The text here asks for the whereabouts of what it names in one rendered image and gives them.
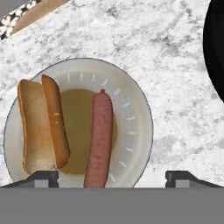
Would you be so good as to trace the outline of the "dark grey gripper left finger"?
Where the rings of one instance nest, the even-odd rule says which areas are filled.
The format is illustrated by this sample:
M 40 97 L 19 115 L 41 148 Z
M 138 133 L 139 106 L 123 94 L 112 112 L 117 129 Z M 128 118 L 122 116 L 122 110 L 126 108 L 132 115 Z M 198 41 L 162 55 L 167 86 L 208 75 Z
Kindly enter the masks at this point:
M 57 171 L 35 171 L 26 179 L 13 182 L 4 187 L 58 188 L 59 173 Z

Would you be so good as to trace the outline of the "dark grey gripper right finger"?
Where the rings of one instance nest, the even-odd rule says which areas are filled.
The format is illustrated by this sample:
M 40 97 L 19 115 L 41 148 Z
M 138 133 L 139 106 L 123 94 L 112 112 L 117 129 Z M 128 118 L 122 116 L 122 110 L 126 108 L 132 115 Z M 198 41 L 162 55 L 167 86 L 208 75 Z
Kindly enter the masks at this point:
M 167 171 L 165 173 L 165 179 L 166 188 L 221 188 L 221 185 L 216 185 L 205 180 L 196 178 L 189 171 Z

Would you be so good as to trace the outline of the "black round pan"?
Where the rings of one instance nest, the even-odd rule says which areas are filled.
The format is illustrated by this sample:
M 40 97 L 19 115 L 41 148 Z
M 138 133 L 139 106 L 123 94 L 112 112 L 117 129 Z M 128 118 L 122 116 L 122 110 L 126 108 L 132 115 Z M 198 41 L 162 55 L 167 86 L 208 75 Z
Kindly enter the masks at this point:
M 203 29 L 206 70 L 218 96 L 224 102 L 224 0 L 211 0 Z

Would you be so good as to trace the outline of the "pink sausage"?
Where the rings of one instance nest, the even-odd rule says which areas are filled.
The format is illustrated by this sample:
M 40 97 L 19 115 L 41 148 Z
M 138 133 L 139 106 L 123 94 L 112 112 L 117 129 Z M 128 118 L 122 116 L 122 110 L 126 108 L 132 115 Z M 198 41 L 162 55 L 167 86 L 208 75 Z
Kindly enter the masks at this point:
M 94 95 L 92 133 L 84 187 L 104 187 L 109 175 L 113 135 L 113 105 L 102 88 Z

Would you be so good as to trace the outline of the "golden hot dog bun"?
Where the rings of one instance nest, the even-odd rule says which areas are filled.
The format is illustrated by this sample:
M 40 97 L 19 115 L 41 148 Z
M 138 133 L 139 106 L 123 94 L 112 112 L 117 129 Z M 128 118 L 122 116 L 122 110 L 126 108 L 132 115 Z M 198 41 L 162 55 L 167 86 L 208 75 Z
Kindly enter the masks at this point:
M 57 82 L 43 74 L 42 83 L 21 80 L 17 99 L 23 126 L 23 168 L 28 174 L 63 168 L 70 149 Z

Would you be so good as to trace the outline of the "white bowl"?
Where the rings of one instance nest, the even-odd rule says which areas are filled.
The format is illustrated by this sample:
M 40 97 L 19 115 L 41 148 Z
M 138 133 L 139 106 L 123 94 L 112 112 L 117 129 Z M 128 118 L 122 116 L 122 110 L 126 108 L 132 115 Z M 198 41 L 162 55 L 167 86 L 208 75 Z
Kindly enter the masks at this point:
M 113 147 L 106 187 L 133 187 L 149 161 L 153 139 L 151 109 L 137 83 L 122 69 L 99 59 L 67 59 L 44 69 L 31 80 L 41 83 L 41 74 L 54 78 L 61 92 L 101 88 L 110 96 L 117 134 Z M 13 102 L 3 133 L 6 166 L 13 181 L 28 175 L 22 166 L 23 130 L 18 99 Z M 60 187 L 82 187 L 83 175 L 59 171 Z

